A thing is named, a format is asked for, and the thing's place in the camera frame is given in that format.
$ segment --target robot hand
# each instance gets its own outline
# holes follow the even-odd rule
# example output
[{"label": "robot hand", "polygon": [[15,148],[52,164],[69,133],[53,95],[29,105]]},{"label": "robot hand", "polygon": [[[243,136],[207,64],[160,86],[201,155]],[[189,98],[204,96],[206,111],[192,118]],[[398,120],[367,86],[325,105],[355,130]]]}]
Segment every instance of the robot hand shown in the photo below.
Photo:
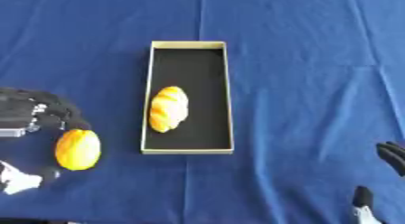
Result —
[{"label": "robot hand", "polygon": [[[377,144],[377,154],[388,163],[399,176],[405,175],[405,149],[393,142]],[[372,192],[363,186],[358,186],[353,199],[354,215],[359,224],[384,223],[372,215]]]},{"label": "robot hand", "polygon": [[393,142],[377,144],[377,154],[388,163],[399,176],[405,175],[405,150]]},{"label": "robot hand", "polygon": [[44,91],[0,88],[0,137],[20,137],[47,126],[90,129],[65,99]]}]

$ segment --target black tray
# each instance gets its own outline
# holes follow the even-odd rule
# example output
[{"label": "black tray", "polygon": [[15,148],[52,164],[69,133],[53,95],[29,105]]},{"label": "black tray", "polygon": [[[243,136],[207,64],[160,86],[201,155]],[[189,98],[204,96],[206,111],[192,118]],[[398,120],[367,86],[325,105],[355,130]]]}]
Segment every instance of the black tray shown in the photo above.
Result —
[{"label": "black tray", "polygon": [[[146,89],[144,154],[231,154],[231,103],[224,42],[153,42]],[[177,86],[189,98],[189,115],[161,134],[148,124],[151,99]]]}]

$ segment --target blue tablecloth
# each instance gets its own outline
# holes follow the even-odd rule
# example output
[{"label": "blue tablecloth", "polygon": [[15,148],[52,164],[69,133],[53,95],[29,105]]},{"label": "blue tablecloth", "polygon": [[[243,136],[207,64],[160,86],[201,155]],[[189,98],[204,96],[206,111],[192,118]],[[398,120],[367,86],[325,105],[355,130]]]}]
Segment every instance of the blue tablecloth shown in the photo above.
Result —
[{"label": "blue tablecloth", "polygon": [[[405,182],[374,145],[405,135],[405,0],[0,0],[0,85],[83,110],[103,155],[0,217],[107,223],[354,223],[405,219]],[[141,155],[153,40],[228,43],[234,155]],[[27,173],[56,166],[60,133],[3,142]]]}]

